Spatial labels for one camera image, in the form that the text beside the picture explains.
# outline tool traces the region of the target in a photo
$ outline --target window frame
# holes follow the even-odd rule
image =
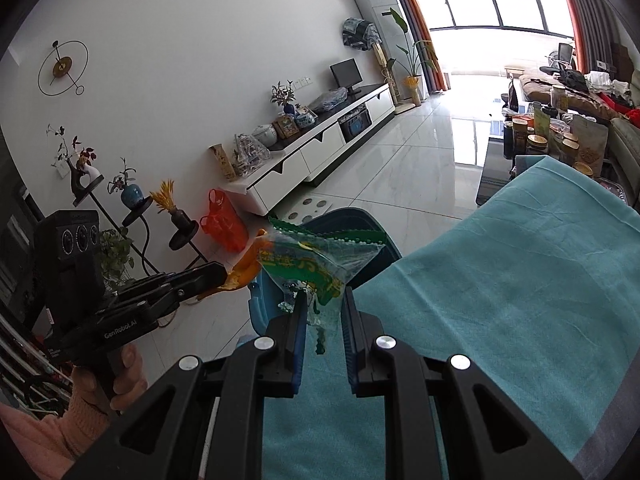
[[[447,7],[449,8],[449,13],[451,15],[451,22],[453,23],[453,26],[451,27],[435,27],[435,28],[431,28],[430,30],[465,30],[468,28],[485,28],[485,29],[493,29],[493,30],[516,30],[518,32],[533,32],[535,34],[545,34],[547,36],[555,36],[556,38],[565,38],[565,39],[570,39],[573,40],[574,37],[573,36],[568,36],[565,34],[561,34],[559,32],[551,32],[548,28],[547,22],[546,22],[546,16],[545,16],[545,9],[542,6],[542,1],[541,0],[536,0],[536,3],[538,4],[538,11],[540,12],[540,18],[542,19],[542,29],[539,28],[527,28],[527,27],[511,27],[508,25],[504,25],[504,22],[502,20],[502,15],[500,14],[500,9],[498,8],[498,2],[497,0],[492,0],[492,3],[494,4],[494,9],[495,9],[495,14],[498,18],[498,23],[499,25],[457,25],[456,24],[456,18],[453,15],[453,10],[451,9],[451,5],[449,3],[449,0],[444,0]]]

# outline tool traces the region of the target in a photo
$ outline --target silver screw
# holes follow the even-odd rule
[[[378,339],[376,339],[376,345],[378,345],[379,348],[389,350],[396,346],[396,340],[389,335],[381,335]]]
[[[471,360],[466,355],[454,355],[451,357],[451,366],[458,370],[466,370],[471,366]]]
[[[254,346],[258,350],[268,350],[269,348],[273,348],[273,345],[275,345],[275,341],[267,336],[259,337],[254,341]]]
[[[198,366],[198,358],[192,355],[187,355],[180,359],[178,366],[181,370],[193,370],[196,366]]]

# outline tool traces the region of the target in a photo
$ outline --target camera lens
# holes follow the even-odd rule
[[[62,250],[65,251],[65,254],[71,254],[71,251],[74,250],[74,236],[69,230],[62,233]]]
[[[89,246],[89,235],[86,232],[86,227],[81,225],[76,233],[76,239],[78,240],[78,249],[85,251]]]
[[[91,243],[93,245],[97,245],[98,244],[98,227],[97,226],[95,225],[91,226],[90,235],[91,235]]]

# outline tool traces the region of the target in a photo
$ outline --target wall clock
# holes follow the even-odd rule
[[[76,95],[82,95],[84,86],[78,81],[82,77],[87,63],[89,51],[82,41],[67,41],[51,45],[53,50],[45,58],[38,73],[38,88],[47,96],[63,94],[72,88]]]

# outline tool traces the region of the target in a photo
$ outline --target orange curtain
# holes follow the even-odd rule
[[[578,20],[578,14],[576,11],[576,5],[574,0],[566,0],[569,7],[569,14],[571,15],[571,23],[574,26],[575,37],[575,53],[578,59],[578,70],[583,74],[589,72],[587,68],[587,60],[584,53],[584,37],[582,35],[582,27],[580,26],[580,20]]]
[[[420,30],[421,38],[415,38],[415,39],[431,41],[431,33],[429,31],[429,28],[427,27],[426,22],[424,21],[424,16],[422,15],[422,11],[420,10],[420,5],[418,5],[418,1],[407,0],[407,3],[413,8],[405,9],[405,10],[411,10],[412,15],[414,16],[415,24]],[[438,90],[448,90],[449,88],[447,87],[447,83],[442,74],[442,70],[440,69],[440,63],[438,62],[438,57],[433,52],[427,51],[427,54],[429,56],[429,59],[433,62],[434,66],[436,67],[436,70],[433,70],[433,76],[435,79],[436,86],[438,87]]]

